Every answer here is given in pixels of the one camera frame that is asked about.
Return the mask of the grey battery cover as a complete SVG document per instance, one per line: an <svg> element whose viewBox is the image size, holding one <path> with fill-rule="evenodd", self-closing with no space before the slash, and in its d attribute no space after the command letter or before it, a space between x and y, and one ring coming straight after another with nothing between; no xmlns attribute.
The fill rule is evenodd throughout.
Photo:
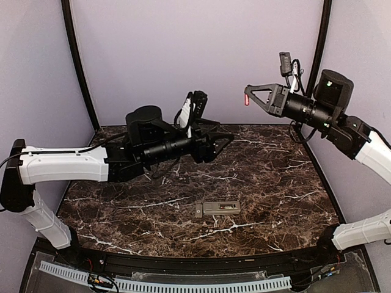
<svg viewBox="0 0 391 293"><path fill-rule="evenodd" d="M203 204L197 203L195 205L195 218L202 218L203 215Z"/></svg>

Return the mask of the white remote control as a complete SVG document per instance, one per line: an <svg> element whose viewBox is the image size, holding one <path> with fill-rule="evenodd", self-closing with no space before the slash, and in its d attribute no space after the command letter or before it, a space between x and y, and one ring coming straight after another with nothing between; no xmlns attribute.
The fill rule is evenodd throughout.
<svg viewBox="0 0 391 293"><path fill-rule="evenodd" d="M203 213L205 215L237 215L241 212L238 201L204 202Z"/></svg>

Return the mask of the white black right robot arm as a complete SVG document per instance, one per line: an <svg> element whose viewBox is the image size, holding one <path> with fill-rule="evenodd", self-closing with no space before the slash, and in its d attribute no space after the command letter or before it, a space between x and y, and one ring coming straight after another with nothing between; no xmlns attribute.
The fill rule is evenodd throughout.
<svg viewBox="0 0 391 293"><path fill-rule="evenodd" d="M390 143L374 127L345 110L353 93L354 83L332 71L321 72L313 98L291 93L280 84L248 85L245 99L252 99L265 112L287 117L319 131L323 138L352 160L373 170L390 182ZM390 239L390 211L361 221L326 228L312 250L312 260L324 265L342 251L356 245Z"/></svg>

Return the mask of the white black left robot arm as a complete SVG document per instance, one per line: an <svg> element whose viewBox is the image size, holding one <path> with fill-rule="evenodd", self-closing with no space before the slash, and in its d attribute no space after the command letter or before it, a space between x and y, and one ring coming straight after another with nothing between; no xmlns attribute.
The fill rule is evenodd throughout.
<svg viewBox="0 0 391 293"><path fill-rule="evenodd" d="M129 113L126 132L87 148L44 149L14 141L1 184L1 206L22 215L73 266L86 261L74 230L60 221L41 199L35 185L46 181L87 180L122 183L150 170L152 165L191 155L208 163L233 141L232 134L203 131L211 121L192 118L186 131L162 119L157 106L143 106Z"/></svg>

